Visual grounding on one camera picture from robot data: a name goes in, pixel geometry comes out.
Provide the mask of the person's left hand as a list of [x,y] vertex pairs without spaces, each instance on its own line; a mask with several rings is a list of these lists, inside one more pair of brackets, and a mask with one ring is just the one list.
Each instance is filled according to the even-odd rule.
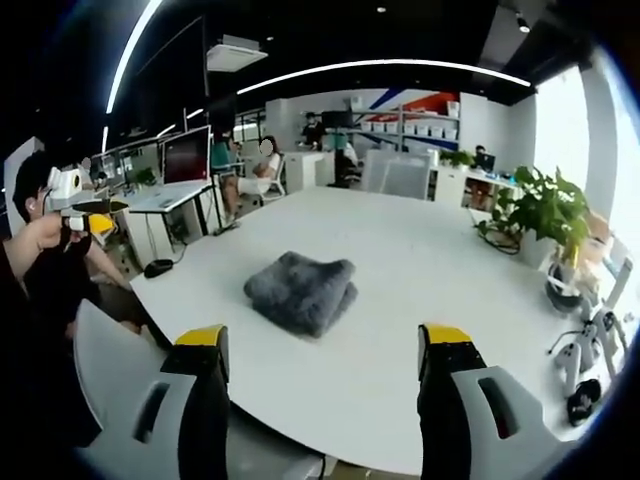
[[36,232],[36,243],[40,250],[51,249],[59,245],[66,247],[70,243],[78,243],[87,233],[74,231],[68,226],[68,218],[53,213],[32,222]]

